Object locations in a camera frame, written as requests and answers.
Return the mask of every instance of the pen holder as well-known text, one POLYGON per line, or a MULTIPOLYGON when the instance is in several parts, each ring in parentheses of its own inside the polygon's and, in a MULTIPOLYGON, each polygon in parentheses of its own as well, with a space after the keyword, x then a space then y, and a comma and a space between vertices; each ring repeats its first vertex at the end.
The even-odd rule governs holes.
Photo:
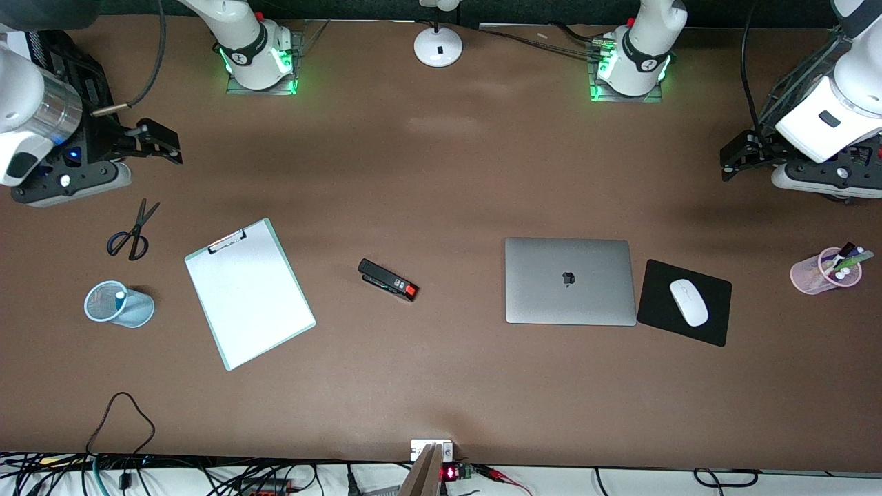
POLYGON ((797 289, 806 295, 817 295, 828 289, 849 288, 854 286, 861 280, 863 270, 861 264, 855 264, 851 267, 851 272, 841 281, 833 278, 835 272, 824 275, 824 268, 821 260, 825 257, 835 255, 840 248, 827 248, 818 255, 797 262, 790 268, 790 280, 797 289))
POLYGON ((95 322, 110 322, 123 327, 141 327, 153 316, 153 298, 128 289, 119 281, 105 281, 89 291, 83 310, 95 322))

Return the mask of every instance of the computer mouse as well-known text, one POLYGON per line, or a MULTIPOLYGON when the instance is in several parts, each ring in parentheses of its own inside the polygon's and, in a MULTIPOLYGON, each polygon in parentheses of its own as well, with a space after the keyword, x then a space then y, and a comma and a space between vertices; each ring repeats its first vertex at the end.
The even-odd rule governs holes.
POLYGON ((674 296, 676 307, 690 327, 698 327, 707 322, 707 306, 698 288, 688 279, 677 279, 670 284, 670 294, 674 296))

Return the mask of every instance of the black scissor handle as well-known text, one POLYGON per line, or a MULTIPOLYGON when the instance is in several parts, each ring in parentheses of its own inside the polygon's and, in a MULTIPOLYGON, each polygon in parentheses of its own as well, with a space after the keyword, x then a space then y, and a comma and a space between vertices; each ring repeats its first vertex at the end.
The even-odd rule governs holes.
POLYGON ((120 250, 123 249, 123 246, 129 242, 130 239, 135 238, 131 242, 131 251, 129 252, 129 260, 135 261, 140 259, 147 253, 147 248, 150 246, 150 243, 147 241, 146 237, 142 236, 133 236, 130 232, 117 232, 115 235, 111 236, 108 239, 108 253, 111 255, 116 255, 120 250), (139 242, 144 242, 142 245, 141 251, 138 252, 139 242))
POLYGON ((146 237, 143 237, 143 236, 135 237, 135 240, 131 242, 131 252, 129 253, 129 260, 135 261, 135 260, 143 257, 145 255, 145 253, 147 253, 148 246, 150 246, 150 244, 147 242, 146 237), (136 255, 135 250, 138 249, 138 241, 144 242, 144 249, 141 250, 141 252, 136 255))
POLYGON ((117 253, 119 253, 119 251, 123 249, 123 245, 125 244, 125 242, 129 241, 130 237, 131 237, 131 233, 122 232, 122 231, 117 232, 115 235, 111 236, 110 239, 108 240, 108 253, 110 255, 116 255, 117 253), (119 239, 120 237, 123 238, 123 241, 120 241, 119 243, 114 244, 114 242, 117 239, 119 239))

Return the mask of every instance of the white lamp base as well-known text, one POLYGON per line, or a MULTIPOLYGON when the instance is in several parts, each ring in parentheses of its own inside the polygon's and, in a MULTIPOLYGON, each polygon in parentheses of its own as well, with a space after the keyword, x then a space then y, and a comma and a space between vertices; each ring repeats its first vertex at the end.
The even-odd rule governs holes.
POLYGON ((429 67, 446 67, 460 59, 462 39, 449 27, 442 27, 437 33, 430 27, 416 36, 414 53, 429 67))

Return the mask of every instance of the clipboard clip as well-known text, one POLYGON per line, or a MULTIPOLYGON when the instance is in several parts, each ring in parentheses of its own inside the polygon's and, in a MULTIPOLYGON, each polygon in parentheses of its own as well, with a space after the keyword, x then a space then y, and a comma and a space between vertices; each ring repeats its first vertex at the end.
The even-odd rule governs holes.
POLYGON ((234 232, 233 234, 231 234, 229 236, 224 236, 221 239, 215 241, 214 243, 209 244, 208 245, 208 253, 211 255, 214 255, 215 253, 219 252, 220 250, 223 250, 224 248, 230 246, 231 244, 236 244, 236 243, 242 241, 246 237, 248 237, 248 236, 245 234, 245 229, 239 229, 238 231, 234 232))

